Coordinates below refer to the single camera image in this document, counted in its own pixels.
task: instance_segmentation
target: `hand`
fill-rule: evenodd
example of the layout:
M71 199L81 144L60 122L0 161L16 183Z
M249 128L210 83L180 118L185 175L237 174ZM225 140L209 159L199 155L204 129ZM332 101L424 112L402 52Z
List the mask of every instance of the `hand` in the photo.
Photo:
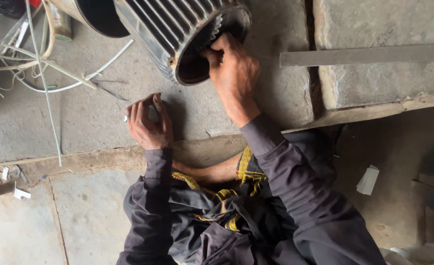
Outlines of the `hand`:
M173 142L171 120L160 95L161 93L151 94L126 108L126 115L130 115L127 120L129 133L145 150L164 149ZM160 117L158 123L152 122L148 117L151 104Z
M203 53L209 61L210 79L227 115L241 128L261 114L253 99L253 87L261 72L259 62L230 33L222 34L211 48ZM218 51L224 52L222 62Z

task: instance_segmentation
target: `bare leg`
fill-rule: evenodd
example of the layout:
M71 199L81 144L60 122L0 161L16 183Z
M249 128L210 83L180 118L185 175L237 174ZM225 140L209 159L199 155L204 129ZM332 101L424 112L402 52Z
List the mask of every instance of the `bare leg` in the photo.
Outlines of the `bare leg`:
M208 187L212 184L224 183L235 179L238 161L243 152L214 166L192 168L173 160L173 168L185 175L193 177L199 185Z

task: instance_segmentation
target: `floor crack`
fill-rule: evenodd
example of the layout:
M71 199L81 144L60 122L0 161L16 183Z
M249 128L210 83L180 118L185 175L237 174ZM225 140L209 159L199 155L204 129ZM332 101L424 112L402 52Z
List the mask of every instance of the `floor crack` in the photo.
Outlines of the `floor crack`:
M48 182L50 184L50 189L52 191L52 199L54 200L55 212L57 212L56 217L57 217L58 225L60 226L60 235L61 235L61 241L63 242L63 251L65 252L65 258L67 260L67 265L69 265L67 247L65 245L65 238L63 237L63 229L61 228L60 216L58 214L57 203L55 201L54 187L52 186L52 182L50 181L50 178L48 179Z

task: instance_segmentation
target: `white paper scrap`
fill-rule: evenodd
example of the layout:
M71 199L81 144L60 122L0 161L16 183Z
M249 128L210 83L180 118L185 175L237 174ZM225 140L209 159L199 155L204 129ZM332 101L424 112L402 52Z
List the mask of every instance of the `white paper scrap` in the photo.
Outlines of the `white paper scrap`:
M16 184L14 184L14 197L16 197L18 199L22 199L22 197L30 199L30 196L31 196L30 193L19 190L18 188L16 188Z
M379 169L370 165L359 183L356 185L356 190L362 194L371 195L374 185L376 184Z
M9 169L7 167L4 167L4 169L2 170L2 179L8 180L8 172Z

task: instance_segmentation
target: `man's left hand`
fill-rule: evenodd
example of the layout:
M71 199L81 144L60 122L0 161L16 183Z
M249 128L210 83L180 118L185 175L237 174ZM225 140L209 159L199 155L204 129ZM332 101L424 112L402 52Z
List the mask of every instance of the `man's left hand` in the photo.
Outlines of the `man's left hand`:
M145 150L165 149L173 142L171 119L166 112L165 105L160 98L161 93L151 94L126 108L126 115L130 135ZM160 118L154 123L150 120L149 106L153 104Z

